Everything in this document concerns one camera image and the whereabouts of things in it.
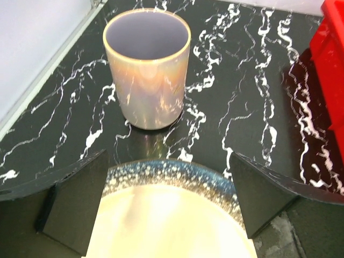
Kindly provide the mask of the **speckled grey large plate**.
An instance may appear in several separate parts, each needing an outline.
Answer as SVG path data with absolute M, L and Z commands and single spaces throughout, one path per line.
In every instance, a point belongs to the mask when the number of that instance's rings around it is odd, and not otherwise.
M 219 205 L 239 204 L 234 184 L 229 179 L 203 165 L 175 159 L 139 160 L 109 168 L 103 196 L 148 184 L 184 188 Z

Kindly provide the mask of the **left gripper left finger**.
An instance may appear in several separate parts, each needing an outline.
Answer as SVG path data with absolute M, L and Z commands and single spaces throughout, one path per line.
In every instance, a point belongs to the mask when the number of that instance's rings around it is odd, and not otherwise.
M 1 256 L 86 256 L 109 168 L 106 150 L 1 187 Z

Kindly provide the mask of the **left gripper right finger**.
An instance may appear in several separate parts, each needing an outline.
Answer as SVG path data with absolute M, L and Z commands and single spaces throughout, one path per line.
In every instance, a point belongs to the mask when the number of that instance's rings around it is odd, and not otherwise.
M 314 217 L 320 213 L 343 218 L 343 196 L 321 190 L 285 176 L 261 164 L 234 153 L 230 157 L 230 169 L 238 197 L 247 236 L 256 237 L 277 215 L 296 201 L 314 204 L 315 210 L 307 214 Z

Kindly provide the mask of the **pink cream round plate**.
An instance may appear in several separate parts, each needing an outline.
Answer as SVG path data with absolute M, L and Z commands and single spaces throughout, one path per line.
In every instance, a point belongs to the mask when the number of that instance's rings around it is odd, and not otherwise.
M 255 257 L 223 209 L 194 192 L 143 185 L 102 198 L 87 257 Z

